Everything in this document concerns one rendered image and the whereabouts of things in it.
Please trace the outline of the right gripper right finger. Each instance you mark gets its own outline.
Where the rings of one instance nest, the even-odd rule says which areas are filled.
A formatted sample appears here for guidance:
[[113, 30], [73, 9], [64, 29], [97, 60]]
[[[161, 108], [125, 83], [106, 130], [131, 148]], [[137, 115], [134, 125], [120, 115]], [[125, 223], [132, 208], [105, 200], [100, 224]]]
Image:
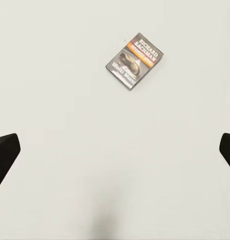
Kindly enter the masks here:
[[224, 133], [222, 135], [219, 151], [230, 166], [230, 133]]

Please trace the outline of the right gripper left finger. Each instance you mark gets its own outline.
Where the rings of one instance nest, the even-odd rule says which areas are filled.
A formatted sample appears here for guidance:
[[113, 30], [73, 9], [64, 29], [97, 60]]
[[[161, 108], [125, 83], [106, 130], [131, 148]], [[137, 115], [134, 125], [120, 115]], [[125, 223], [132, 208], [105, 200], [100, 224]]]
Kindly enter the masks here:
[[0, 185], [21, 152], [17, 133], [0, 137]]

